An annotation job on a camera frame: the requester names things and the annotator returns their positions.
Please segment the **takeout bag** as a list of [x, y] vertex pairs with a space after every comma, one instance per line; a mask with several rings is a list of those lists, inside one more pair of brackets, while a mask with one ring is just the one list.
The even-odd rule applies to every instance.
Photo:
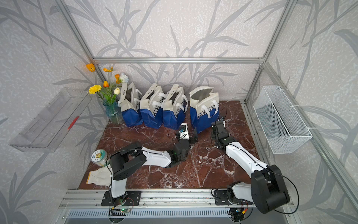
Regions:
[[143, 118], [140, 112], [140, 100], [143, 94], [136, 88], [134, 83], [122, 83], [120, 93], [120, 108], [125, 124], [128, 127], [143, 124]]
[[184, 94], [184, 88], [174, 84], [162, 104], [163, 125], [167, 128], [178, 130], [184, 122], [188, 108], [188, 99]]
[[189, 95], [191, 125], [199, 134], [219, 120], [219, 93], [213, 87], [199, 86]]
[[162, 87], [154, 83], [140, 100], [140, 112], [147, 127], [159, 129], [163, 122], [162, 103], [166, 99]]

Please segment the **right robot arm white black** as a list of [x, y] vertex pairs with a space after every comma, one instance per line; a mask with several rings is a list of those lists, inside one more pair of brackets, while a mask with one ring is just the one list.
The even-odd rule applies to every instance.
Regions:
[[242, 200], [252, 202], [263, 214], [290, 202], [290, 196], [278, 166], [267, 165], [254, 157], [240, 142], [229, 136], [225, 122], [212, 123], [212, 139], [219, 149], [240, 165], [251, 178], [251, 183], [237, 182], [227, 187], [227, 198], [232, 204]]

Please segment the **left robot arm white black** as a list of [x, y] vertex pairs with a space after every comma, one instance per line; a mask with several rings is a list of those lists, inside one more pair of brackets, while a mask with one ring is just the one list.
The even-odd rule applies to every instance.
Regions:
[[142, 166], [172, 168], [187, 159], [191, 147], [198, 141], [197, 129], [189, 135], [186, 123], [180, 125], [176, 133], [177, 142], [172, 150], [157, 151], [148, 149], [138, 141], [123, 147], [106, 161], [111, 172], [110, 195], [113, 199], [126, 194], [127, 178]]

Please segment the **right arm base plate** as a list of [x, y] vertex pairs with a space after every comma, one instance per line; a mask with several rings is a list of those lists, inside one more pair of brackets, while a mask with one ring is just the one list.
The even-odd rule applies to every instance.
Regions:
[[211, 195], [214, 198], [215, 205], [237, 205], [238, 203], [233, 203], [229, 200], [227, 189], [211, 189]]

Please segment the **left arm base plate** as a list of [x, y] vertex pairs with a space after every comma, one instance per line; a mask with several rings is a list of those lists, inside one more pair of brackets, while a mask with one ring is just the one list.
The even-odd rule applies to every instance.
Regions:
[[123, 196], [113, 198], [110, 190], [104, 193], [101, 206], [138, 206], [141, 198], [141, 191], [126, 191]]

